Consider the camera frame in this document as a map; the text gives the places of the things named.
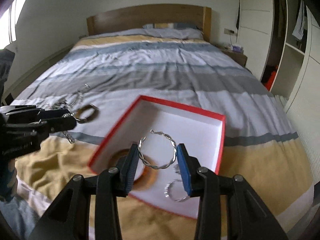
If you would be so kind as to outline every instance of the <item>silver bracelet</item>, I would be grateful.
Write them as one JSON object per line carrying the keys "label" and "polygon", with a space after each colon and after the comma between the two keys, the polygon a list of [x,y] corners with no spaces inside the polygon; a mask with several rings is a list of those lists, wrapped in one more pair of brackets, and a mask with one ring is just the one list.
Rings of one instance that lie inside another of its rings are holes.
{"label": "silver bracelet", "polygon": [[163,132],[155,132],[153,130],[150,130],[151,134],[158,134],[158,135],[163,135],[164,137],[166,137],[168,140],[170,140],[171,145],[173,146],[173,157],[172,159],[169,161],[169,163],[161,165],[161,166],[157,166],[157,165],[152,165],[150,162],[148,162],[143,154],[141,153],[141,147],[142,147],[142,143],[144,142],[144,140],[147,138],[146,136],[141,138],[138,144],[138,151],[139,151],[139,158],[142,160],[142,162],[144,163],[144,165],[151,167],[155,170],[158,169],[166,169],[168,168],[172,163],[175,162],[176,158],[177,158],[177,145],[176,142],[172,139],[172,137],[169,134],[163,133]]}
{"label": "silver bracelet", "polygon": [[175,182],[182,182],[182,179],[174,179],[173,181],[171,181],[169,184],[167,184],[164,188],[164,194],[165,197],[168,197],[170,199],[172,199],[175,202],[184,202],[186,200],[188,200],[190,197],[188,195],[184,196],[183,198],[179,198],[179,199],[174,199],[171,195],[171,188],[173,186],[173,184]]}

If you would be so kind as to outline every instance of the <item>metal bolt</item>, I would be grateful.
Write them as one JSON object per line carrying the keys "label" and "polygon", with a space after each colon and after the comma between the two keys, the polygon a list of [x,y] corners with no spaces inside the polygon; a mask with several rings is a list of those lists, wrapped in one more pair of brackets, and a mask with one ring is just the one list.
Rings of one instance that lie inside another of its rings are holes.
{"label": "metal bolt", "polygon": [[206,172],[208,172],[208,169],[206,167],[200,167],[198,169],[198,171],[201,172],[201,173],[206,173]]}
{"label": "metal bolt", "polygon": [[237,182],[242,182],[243,181],[243,177],[241,175],[236,175],[234,176],[235,181]]}
{"label": "metal bolt", "polygon": [[81,175],[75,175],[74,177],[73,177],[73,181],[79,181],[79,180],[81,180],[81,178],[82,178],[82,176]]}
{"label": "metal bolt", "polygon": [[112,174],[117,174],[119,169],[117,167],[111,167],[109,168],[109,173],[112,173]]}

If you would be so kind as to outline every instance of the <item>blue gripper pad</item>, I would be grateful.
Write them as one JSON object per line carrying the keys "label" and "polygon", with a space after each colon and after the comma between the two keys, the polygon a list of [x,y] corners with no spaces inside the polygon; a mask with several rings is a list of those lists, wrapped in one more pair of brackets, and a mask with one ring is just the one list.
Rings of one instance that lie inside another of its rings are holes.
{"label": "blue gripper pad", "polygon": [[188,152],[183,143],[177,146],[177,159],[180,168],[180,174],[182,178],[183,188],[188,195],[191,195],[191,174],[187,165],[186,158],[189,158]]}

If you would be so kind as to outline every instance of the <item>wooden nightstand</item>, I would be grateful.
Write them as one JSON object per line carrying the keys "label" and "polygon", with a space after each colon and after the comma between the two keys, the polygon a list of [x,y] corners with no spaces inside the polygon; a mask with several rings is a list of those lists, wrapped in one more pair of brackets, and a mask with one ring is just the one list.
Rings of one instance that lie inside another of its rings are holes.
{"label": "wooden nightstand", "polygon": [[243,53],[231,51],[228,49],[225,49],[224,47],[220,47],[217,45],[216,46],[218,49],[220,49],[224,54],[228,55],[231,57],[235,62],[237,62],[240,66],[245,67],[245,64],[247,63],[248,57],[244,55]]}

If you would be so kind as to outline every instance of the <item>white wall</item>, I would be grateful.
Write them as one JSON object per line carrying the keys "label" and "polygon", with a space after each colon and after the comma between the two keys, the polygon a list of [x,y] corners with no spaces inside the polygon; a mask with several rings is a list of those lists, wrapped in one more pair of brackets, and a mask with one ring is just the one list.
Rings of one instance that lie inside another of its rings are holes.
{"label": "white wall", "polygon": [[87,33],[86,18],[99,12],[151,3],[181,3],[212,8],[211,41],[230,43],[224,28],[236,31],[239,0],[26,0],[16,33],[16,58],[6,83]]}

